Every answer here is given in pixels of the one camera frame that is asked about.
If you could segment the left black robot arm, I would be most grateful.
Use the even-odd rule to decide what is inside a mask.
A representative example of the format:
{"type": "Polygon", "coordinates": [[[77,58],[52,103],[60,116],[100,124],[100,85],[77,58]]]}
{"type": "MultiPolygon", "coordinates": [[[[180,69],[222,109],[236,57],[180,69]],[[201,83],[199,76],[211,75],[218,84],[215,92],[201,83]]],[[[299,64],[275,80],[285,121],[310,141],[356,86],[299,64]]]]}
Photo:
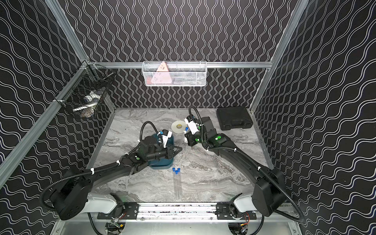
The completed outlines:
{"type": "Polygon", "coordinates": [[[62,179],[42,190],[39,202],[42,208],[56,212],[61,220],[93,212],[110,214],[113,218],[122,216],[123,201],[118,196],[95,194],[92,189],[136,174],[148,167],[150,161],[172,159],[181,151],[179,146],[168,146],[162,139],[148,136],[114,163],[84,171],[67,171],[62,179]]]}

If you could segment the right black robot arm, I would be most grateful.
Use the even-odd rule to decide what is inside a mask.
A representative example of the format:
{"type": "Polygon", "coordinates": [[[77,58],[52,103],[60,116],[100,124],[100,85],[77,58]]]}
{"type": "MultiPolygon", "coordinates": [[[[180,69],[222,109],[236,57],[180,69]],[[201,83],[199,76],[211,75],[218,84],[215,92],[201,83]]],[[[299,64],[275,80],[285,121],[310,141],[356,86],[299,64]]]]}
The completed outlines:
{"type": "Polygon", "coordinates": [[[285,178],[279,170],[262,165],[236,146],[230,137],[217,133],[209,117],[189,115],[184,122],[188,126],[185,137],[189,146],[201,144],[205,150],[230,162],[254,184],[251,195],[240,194],[233,200],[236,212],[250,211],[250,204],[263,216],[277,213],[295,222],[304,222],[304,214],[287,193],[285,178]]]}

